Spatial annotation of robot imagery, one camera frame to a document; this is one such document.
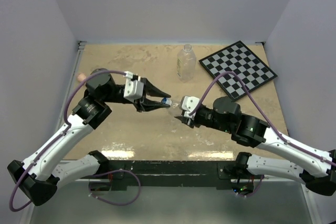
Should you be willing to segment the small clear plastic bottle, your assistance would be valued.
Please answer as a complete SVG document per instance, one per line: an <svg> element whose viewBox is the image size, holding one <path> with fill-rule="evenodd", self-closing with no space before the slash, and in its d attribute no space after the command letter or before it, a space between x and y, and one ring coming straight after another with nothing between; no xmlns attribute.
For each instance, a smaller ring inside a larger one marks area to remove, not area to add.
<svg viewBox="0 0 336 224"><path fill-rule="evenodd" d="M180 101L172 100L171 106L166 108L167 112L169 115L175 117L175 116L180 116L182 114L182 110L180 108Z"/></svg>

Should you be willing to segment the blue bottle cap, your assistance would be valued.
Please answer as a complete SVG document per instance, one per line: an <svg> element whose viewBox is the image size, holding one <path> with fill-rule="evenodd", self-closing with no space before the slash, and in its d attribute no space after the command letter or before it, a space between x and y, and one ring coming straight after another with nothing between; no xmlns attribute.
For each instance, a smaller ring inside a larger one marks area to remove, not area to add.
<svg viewBox="0 0 336 224"><path fill-rule="evenodd" d="M163 98L161 102L167 104L168 106L171 106L172 104L172 100L170 98Z"/></svg>

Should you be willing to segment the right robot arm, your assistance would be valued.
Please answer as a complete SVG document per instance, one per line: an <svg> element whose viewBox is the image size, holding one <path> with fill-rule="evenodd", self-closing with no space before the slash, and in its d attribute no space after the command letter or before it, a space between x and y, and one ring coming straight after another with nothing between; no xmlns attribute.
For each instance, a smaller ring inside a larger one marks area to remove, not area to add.
<svg viewBox="0 0 336 224"><path fill-rule="evenodd" d="M221 97L207 108L196 97L184 96L177 117L191 128L205 126L231 135L237 144L268 151L280 159L239 153L233 167L235 175L271 175L305 185L319 195L335 193L335 151L323 151L286 136L254 116L243 114L240 105Z"/></svg>

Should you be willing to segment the large clear plastic bottle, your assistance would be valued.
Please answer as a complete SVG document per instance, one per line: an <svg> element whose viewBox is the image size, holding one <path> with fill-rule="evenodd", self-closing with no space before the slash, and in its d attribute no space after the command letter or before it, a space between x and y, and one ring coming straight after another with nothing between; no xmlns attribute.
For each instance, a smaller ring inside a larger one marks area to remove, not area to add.
<svg viewBox="0 0 336 224"><path fill-rule="evenodd" d="M177 54L177 75L183 82L190 81L195 72L196 55L193 51L193 47L190 44L186 44Z"/></svg>

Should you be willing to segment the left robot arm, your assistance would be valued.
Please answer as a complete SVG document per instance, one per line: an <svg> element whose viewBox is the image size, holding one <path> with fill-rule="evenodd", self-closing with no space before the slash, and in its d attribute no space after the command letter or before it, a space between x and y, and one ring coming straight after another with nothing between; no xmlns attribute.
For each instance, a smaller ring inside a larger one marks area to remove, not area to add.
<svg viewBox="0 0 336 224"><path fill-rule="evenodd" d="M85 86L83 98L71 114L68 108L75 92ZM109 160L99 151L91 151L83 158L59 166L60 161L83 138L95 130L112 112L108 103L131 104L138 112L150 112L168 105L151 101L147 96L169 98L170 95L155 87L147 78L129 71L94 70L83 78L64 108L64 124L37 151L23 161L13 160L7 167L14 190L10 196L9 208L20 189L35 206L46 203L60 187L77 179L96 176L105 177L110 171Z"/></svg>

